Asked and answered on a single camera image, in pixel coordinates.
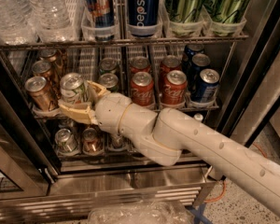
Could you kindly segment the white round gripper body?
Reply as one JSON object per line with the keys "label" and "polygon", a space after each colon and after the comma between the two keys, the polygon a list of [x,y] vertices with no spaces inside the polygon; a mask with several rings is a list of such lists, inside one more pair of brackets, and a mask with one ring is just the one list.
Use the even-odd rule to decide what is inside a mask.
{"label": "white round gripper body", "polygon": [[107,133],[118,133],[119,122],[132,100],[121,93],[109,93],[95,106],[95,117],[100,129]]}

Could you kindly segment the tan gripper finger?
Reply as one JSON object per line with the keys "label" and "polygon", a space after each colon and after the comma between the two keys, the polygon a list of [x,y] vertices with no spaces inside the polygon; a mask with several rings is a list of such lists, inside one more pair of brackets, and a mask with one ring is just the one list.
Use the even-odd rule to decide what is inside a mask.
{"label": "tan gripper finger", "polygon": [[103,85],[94,81],[88,80],[89,99],[95,105],[103,96],[110,93],[110,91]]}
{"label": "tan gripper finger", "polygon": [[58,105],[65,116],[77,123],[88,125],[98,124],[95,111],[92,109],[91,103],[70,104],[64,100],[59,100]]}

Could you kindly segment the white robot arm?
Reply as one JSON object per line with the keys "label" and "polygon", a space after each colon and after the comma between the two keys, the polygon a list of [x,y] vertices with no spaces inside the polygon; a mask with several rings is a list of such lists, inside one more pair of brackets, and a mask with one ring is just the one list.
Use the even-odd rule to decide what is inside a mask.
{"label": "white robot arm", "polygon": [[95,82],[88,86],[87,103],[58,101],[68,118],[128,138],[138,152],[162,166],[176,164],[186,149],[280,217],[279,164],[179,110],[164,108],[157,113]]}

